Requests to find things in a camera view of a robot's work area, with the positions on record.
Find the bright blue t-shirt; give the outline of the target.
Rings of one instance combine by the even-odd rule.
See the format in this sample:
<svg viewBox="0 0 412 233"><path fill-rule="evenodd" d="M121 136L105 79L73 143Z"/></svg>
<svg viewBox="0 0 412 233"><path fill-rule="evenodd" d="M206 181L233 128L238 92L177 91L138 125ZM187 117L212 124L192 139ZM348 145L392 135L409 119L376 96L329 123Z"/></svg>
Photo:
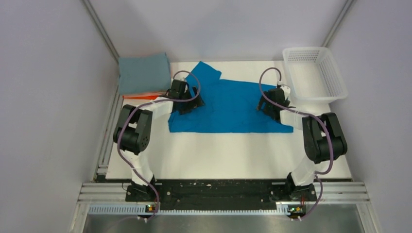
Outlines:
<svg viewBox="0 0 412 233"><path fill-rule="evenodd" d="M186 76L190 86L201 85L204 106L168 120L171 133L292 133L291 126L277 123L258 111L261 90L275 88L276 71L258 85L260 74L274 62L198 62Z"/></svg>

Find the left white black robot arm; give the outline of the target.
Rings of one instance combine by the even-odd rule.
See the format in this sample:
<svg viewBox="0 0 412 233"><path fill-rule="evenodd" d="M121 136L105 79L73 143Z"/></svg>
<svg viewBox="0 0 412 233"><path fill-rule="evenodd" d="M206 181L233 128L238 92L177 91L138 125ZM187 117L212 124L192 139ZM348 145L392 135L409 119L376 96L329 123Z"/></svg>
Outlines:
<svg viewBox="0 0 412 233"><path fill-rule="evenodd" d="M200 95L201 86L173 80L165 94L139 106L126 104L122 107L113 133L120 158L131 170L131 185L127 191L142 201L159 200L155 188L155 176L144 151L151 139L153 120L177 112L181 115L204 106Z"/></svg>

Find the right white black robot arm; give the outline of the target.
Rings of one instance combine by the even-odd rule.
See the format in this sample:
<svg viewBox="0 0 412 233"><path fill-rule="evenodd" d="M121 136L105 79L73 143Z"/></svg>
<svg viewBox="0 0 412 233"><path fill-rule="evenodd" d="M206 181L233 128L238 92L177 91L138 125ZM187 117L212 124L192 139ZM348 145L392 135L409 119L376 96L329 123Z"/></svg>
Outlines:
<svg viewBox="0 0 412 233"><path fill-rule="evenodd" d="M348 145L335 113L319 116L300 112L290 106L286 92L280 85L261 91L257 109L282 125L301 130L305 155L299 165L287 175L282 189L291 200L310 194L318 175L328 174L335 160L345 155Z"/></svg>

